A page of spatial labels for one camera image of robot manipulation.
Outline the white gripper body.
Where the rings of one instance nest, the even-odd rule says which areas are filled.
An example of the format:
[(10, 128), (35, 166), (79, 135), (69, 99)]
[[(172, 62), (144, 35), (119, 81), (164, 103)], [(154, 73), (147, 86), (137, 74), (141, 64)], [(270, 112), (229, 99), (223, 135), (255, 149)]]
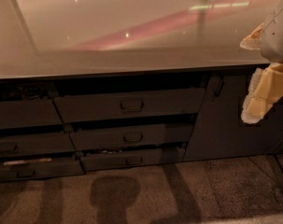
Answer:
[(264, 21), (261, 55), (271, 62), (283, 63), (283, 0)]

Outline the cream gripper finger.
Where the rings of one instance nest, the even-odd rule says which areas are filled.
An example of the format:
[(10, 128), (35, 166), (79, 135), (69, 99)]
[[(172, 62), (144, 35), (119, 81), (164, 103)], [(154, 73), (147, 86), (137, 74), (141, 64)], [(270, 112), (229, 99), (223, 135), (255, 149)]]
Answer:
[(242, 49), (259, 50), (261, 48), (261, 35), (264, 23), (257, 26), (248, 36), (240, 43)]
[(257, 68), (248, 86), (241, 120), (246, 124), (258, 123), (282, 97), (283, 63), (271, 63), (265, 69)]

